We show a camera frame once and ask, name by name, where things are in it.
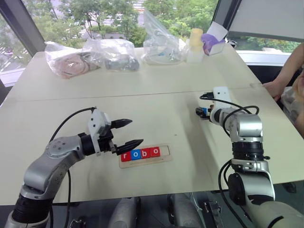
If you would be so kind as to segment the person's right hand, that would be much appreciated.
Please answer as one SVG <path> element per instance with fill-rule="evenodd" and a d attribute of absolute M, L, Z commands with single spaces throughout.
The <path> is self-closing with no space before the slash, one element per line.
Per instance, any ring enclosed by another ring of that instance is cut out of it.
<path fill-rule="evenodd" d="M 285 89 L 285 85 L 277 80 L 264 83 L 263 87 L 268 91 L 268 93 L 276 102 L 281 98 L 281 95 Z"/>

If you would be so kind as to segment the person's left hand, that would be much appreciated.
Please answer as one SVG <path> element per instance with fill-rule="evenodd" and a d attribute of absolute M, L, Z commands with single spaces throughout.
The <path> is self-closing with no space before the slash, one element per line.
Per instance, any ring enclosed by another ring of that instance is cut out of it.
<path fill-rule="evenodd" d="M 294 81 L 293 91 L 300 97 L 304 96 L 304 71 Z"/>

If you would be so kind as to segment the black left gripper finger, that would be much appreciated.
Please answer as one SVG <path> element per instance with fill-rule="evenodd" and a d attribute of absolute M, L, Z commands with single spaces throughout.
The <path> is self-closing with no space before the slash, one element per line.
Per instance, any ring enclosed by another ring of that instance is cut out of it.
<path fill-rule="evenodd" d="M 137 140 L 131 140 L 129 142 L 126 142 L 122 146 L 117 146 L 115 144 L 114 145 L 114 147 L 115 147 L 114 153 L 116 153 L 116 155 L 121 155 L 121 154 L 124 154 L 126 152 L 130 152 L 131 150 L 133 150 L 134 148 L 139 146 L 142 142 L 143 142 L 143 139 L 137 139 Z"/>
<path fill-rule="evenodd" d="M 114 120 L 111 121 L 111 129 L 118 129 L 118 128 L 122 128 L 130 123 L 132 123 L 133 121 L 131 119 L 118 119 L 118 120 Z"/>

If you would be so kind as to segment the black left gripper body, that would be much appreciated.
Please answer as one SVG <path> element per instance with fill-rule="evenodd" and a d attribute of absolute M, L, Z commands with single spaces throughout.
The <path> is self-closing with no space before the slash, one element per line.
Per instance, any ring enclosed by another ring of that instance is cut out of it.
<path fill-rule="evenodd" d="M 111 129 L 117 128 L 117 123 L 111 123 L 109 129 L 106 129 L 105 134 L 100 134 L 98 145 L 101 152 L 117 153 L 117 145 L 112 142 L 113 133 Z"/>

